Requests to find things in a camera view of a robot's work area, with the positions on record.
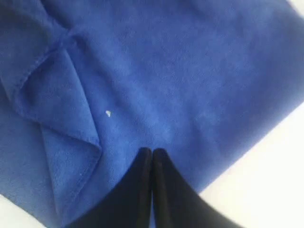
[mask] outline microfiber cloth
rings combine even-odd
[[[304,101],[285,0],[0,0],[0,193],[48,227],[140,147],[200,191]]]

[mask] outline white speck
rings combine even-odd
[[[107,114],[108,117],[111,117],[111,111],[106,110],[105,113]]]

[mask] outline blue microfiber towel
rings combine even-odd
[[[48,227],[140,147],[197,191],[304,101],[285,0],[0,0],[0,193]]]

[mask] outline blue towel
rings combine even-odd
[[[304,100],[285,0],[0,0],[0,193],[48,227],[140,147],[200,191]]]

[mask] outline blue fabric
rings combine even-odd
[[[64,226],[140,147],[202,190],[304,100],[303,37],[284,0],[0,0],[0,193]]]

